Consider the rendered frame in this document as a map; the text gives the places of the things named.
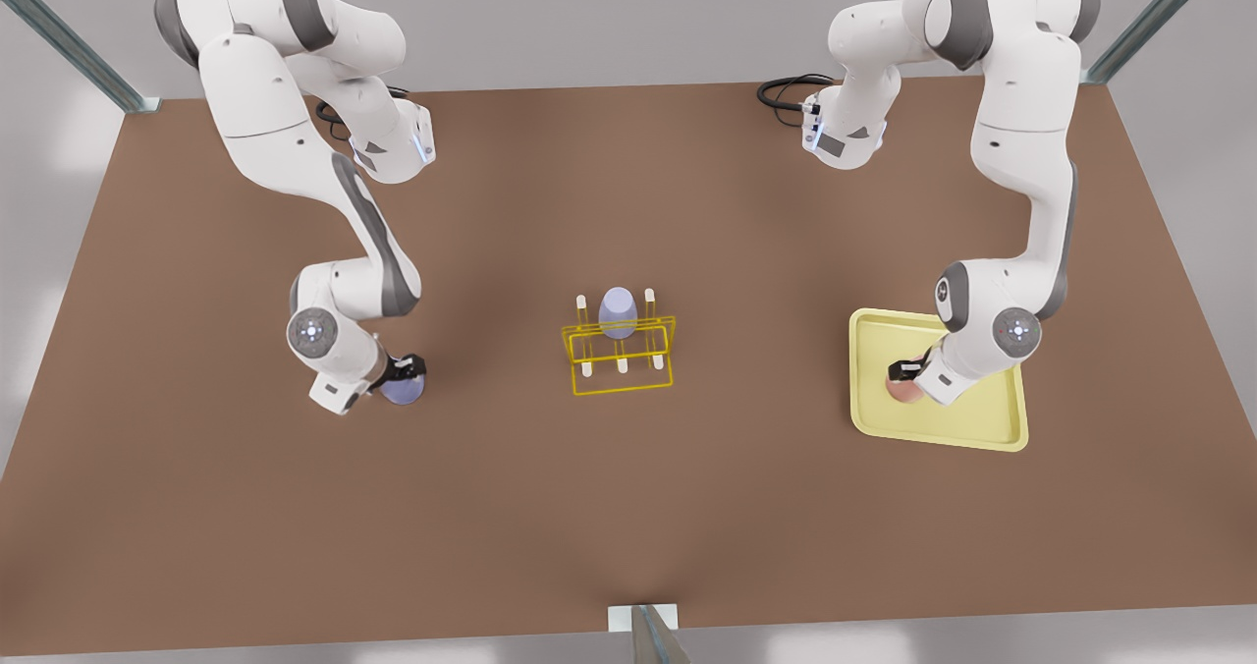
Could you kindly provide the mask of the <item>pale yellow tray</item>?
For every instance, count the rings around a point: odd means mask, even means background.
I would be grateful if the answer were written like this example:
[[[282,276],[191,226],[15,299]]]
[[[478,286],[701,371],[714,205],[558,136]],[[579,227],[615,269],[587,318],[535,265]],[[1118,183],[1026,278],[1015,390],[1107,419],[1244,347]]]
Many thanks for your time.
[[[899,402],[885,386],[886,368],[931,347],[947,328],[935,314],[862,307],[848,319],[851,418],[871,436],[994,451],[1028,443],[1022,368],[989,376],[941,406],[929,397]]]

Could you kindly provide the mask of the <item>silver frame post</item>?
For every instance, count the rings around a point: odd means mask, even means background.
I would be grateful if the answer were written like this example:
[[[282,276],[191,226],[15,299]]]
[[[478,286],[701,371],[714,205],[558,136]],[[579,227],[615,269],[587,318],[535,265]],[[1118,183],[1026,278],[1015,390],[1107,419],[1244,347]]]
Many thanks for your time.
[[[1105,86],[1128,65],[1168,21],[1190,0],[1150,0],[1139,15],[1123,29],[1097,59],[1080,74],[1085,86]]]
[[[54,52],[58,52],[68,64],[73,65],[91,86],[117,104],[126,114],[156,113],[160,109],[160,97],[140,96],[114,68],[106,63],[98,52],[82,40],[74,28],[69,28],[44,0],[0,0],[31,31],[39,34]]]
[[[634,664],[693,664],[678,641],[678,604],[632,604],[607,609],[608,633],[630,633]]]

